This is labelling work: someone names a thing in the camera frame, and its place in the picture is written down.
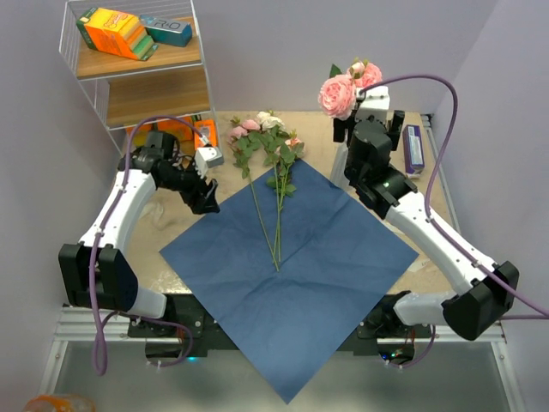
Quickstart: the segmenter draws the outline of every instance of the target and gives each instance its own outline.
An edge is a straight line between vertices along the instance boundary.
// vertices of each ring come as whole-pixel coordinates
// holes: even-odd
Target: white wall
[[[36,395],[59,309],[57,253],[106,200],[117,154],[57,51],[64,0],[0,13],[0,410]]]
[[[318,110],[332,63],[369,58],[385,77],[453,79],[497,0],[195,0],[214,103],[223,110]],[[394,86],[397,108],[434,112],[437,85]]]
[[[460,112],[444,171],[463,234],[521,271],[549,307],[549,3],[501,0],[455,79]],[[440,143],[449,98],[435,115]],[[531,312],[515,303],[514,312]],[[528,411],[549,403],[549,323],[504,325]]]

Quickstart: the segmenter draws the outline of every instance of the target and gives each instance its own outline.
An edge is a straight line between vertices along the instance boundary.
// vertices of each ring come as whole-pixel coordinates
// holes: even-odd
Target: orange box
[[[217,130],[215,129],[215,122],[211,118],[195,122],[195,127],[208,138],[212,146],[217,146]],[[203,146],[200,137],[195,133],[195,150]]]
[[[190,116],[184,117],[184,121],[193,124],[192,118]],[[192,142],[194,139],[194,133],[192,129],[188,126],[185,126],[182,123],[179,123],[177,120],[164,120],[156,124],[158,130],[165,131],[174,135],[180,142]],[[132,126],[126,127],[126,133],[128,135],[134,128]],[[137,131],[134,137],[134,145],[139,147],[145,144],[147,140],[147,134],[153,129],[153,124],[144,124],[139,131]]]
[[[91,8],[81,16],[76,25],[88,47],[126,58],[140,59],[130,47],[136,42],[136,32],[142,34],[144,30],[136,15]]]

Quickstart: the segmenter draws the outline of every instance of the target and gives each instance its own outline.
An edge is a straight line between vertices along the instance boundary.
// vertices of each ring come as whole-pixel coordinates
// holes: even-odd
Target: wooden table surface
[[[246,119],[255,116],[255,114],[256,112],[218,112],[220,140],[226,162],[223,166],[208,172],[210,178],[215,178],[219,182],[218,203],[223,202],[246,185],[246,182],[241,179],[240,170],[232,165],[232,153],[226,146],[226,136],[231,129],[229,120],[235,115]],[[337,143],[332,142],[331,120],[320,112],[277,112],[276,114],[282,118],[289,130],[296,129],[299,138],[305,142],[305,161],[328,177],[337,149]],[[405,124],[417,124],[421,128],[424,139],[425,170],[422,177],[415,180],[414,183],[421,192],[425,193],[434,165],[431,147],[418,113],[408,112]],[[392,154],[392,163],[400,170],[404,169],[402,144]],[[262,165],[262,154],[254,155],[250,162],[250,169],[252,176],[255,177],[260,176],[268,169]],[[431,206],[451,224],[449,210],[439,181],[432,191]],[[126,253],[141,285],[162,293],[189,292],[189,289],[162,258],[159,251],[200,218],[201,216],[191,214],[178,193],[160,189],[153,195],[145,206],[142,218],[136,224],[136,230],[131,237]],[[419,252],[419,256],[390,292],[395,293],[406,289],[418,293],[451,290],[449,283],[433,262],[404,234],[399,233],[395,228],[392,230]]]

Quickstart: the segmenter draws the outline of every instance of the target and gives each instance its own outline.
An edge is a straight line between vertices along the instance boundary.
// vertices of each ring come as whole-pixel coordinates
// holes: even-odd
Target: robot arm
[[[358,102],[354,116],[343,122],[335,120],[334,140],[342,141],[341,136],[347,134],[349,149],[345,176],[368,209],[399,228],[425,252],[449,280],[454,292],[399,294],[389,305],[383,305],[385,313],[382,316],[379,313],[373,313],[373,316],[377,317],[376,322],[383,324],[381,330],[388,333],[402,326],[447,324],[459,336],[474,340],[511,308],[513,296],[486,277],[478,265],[472,265],[431,224],[424,210],[423,195],[411,180],[390,165],[390,152],[398,146],[403,113],[396,112],[386,128],[383,121],[389,96],[383,100],[385,98],[381,99],[385,106],[379,107],[379,98],[368,100],[366,96]],[[434,210],[431,210],[431,218],[437,220],[455,242],[470,251],[479,264],[493,268],[496,276],[516,287],[518,270],[515,266],[509,262],[497,265],[470,245]]]
[[[165,188],[179,192],[194,214],[219,212],[215,201],[217,182],[212,179],[207,183],[205,179],[208,167],[219,164],[219,152],[208,146],[199,148],[187,167],[175,167],[172,164],[175,140],[167,133],[149,132],[145,146],[131,154],[125,185],[125,159],[122,159],[112,192],[95,223],[78,244],[62,247],[59,264],[71,305],[91,306],[87,275],[90,253],[100,223],[107,213],[112,213],[101,233],[96,260],[99,307],[147,318],[164,316],[166,296],[140,286],[124,257],[143,207],[158,188]],[[121,189],[124,195],[110,211]]]

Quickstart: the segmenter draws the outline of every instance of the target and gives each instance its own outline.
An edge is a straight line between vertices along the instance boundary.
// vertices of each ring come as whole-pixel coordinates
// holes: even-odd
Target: blue box
[[[185,47],[192,39],[192,27],[187,21],[162,19],[151,15],[140,15],[149,36],[157,43]]]

